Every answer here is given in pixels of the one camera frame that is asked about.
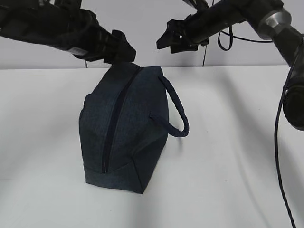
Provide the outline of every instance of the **white table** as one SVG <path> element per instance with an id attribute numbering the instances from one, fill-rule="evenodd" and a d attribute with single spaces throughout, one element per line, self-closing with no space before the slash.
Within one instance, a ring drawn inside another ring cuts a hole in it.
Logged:
<path id="1" fill-rule="evenodd" d="M 0 71 L 0 228 L 288 228 L 274 122 L 288 68 L 165 68 L 190 122 L 143 195 L 85 184 L 83 99 L 105 69 Z M 171 122 L 182 121 L 170 103 Z M 283 182 L 304 227 L 304 133 L 282 115 Z"/>

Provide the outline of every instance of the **bag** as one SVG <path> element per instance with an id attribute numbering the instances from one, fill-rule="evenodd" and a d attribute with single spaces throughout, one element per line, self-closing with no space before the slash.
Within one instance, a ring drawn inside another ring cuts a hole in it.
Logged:
<path id="1" fill-rule="evenodd" d="M 168 91 L 184 122 L 169 122 Z M 86 183 L 143 193 L 168 133 L 185 137 L 189 123 L 173 86 L 160 67 L 113 65 L 86 96 L 79 117 Z"/>

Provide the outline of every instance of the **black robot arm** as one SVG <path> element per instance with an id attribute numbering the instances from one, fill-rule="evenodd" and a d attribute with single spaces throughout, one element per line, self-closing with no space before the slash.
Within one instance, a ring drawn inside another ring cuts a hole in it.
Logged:
<path id="1" fill-rule="evenodd" d="M 86 61 L 133 62 L 136 51 L 123 32 L 112 34 L 82 0 L 0 0 L 0 36 L 47 45 Z"/>
<path id="2" fill-rule="evenodd" d="M 303 34 L 291 26 L 292 17 L 280 0 L 221 0 L 208 7 L 205 0 L 183 0 L 197 10 L 185 20 L 171 20 L 157 48 L 172 53 L 197 51 L 208 38 L 236 23 L 247 21 L 262 39 L 271 39 L 294 71 L 288 82 L 284 113 L 295 128 L 304 131 Z"/>

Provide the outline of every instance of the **dark zipper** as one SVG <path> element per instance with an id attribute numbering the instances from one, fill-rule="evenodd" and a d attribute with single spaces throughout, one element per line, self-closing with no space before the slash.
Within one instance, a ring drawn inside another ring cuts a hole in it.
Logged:
<path id="1" fill-rule="evenodd" d="M 112 149 L 112 144 L 114 140 L 114 134 L 117 126 L 117 122 L 120 116 L 120 112 L 122 110 L 123 104 L 125 97 L 127 95 L 128 89 L 131 86 L 132 82 L 134 81 L 135 77 L 139 74 L 139 72 L 142 70 L 142 67 L 138 68 L 131 79 L 129 80 L 128 84 L 122 89 L 120 92 L 117 101 L 115 103 L 113 112 L 112 112 L 112 117 L 111 121 L 109 124 L 107 136 L 105 139 L 105 144 L 104 144 L 104 152 L 101 160 L 101 173 L 107 173 L 109 172 L 109 161 L 110 161 L 110 153 Z"/>

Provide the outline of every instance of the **white wall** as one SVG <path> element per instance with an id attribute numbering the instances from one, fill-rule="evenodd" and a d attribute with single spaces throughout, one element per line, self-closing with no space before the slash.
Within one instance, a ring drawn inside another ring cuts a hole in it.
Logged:
<path id="1" fill-rule="evenodd" d="M 166 29 L 170 19 L 185 19 L 195 12 L 181 0 L 83 0 L 83 8 L 94 11 L 100 24 L 111 31 L 122 30 L 137 50 L 136 63 L 141 66 L 163 67 L 201 66 L 204 48 L 198 52 L 170 54 L 170 50 L 157 50 L 155 42 Z M 293 25 L 304 32 L 303 0 L 285 0 L 285 8 L 293 15 Z M 257 38 L 247 24 L 234 26 L 237 36 Z M 273 44 L 253 44 L 235 40 L 232 50 L 223 52 L 217 46 L 217 36 L 210 39 L 207 66 L 280 65 L 283 59 Z M 62 51 L 0 38 L 0 69 L 83 68 L 82 60 Z M 102 61 L 89 67 L 108 67 Z"/>

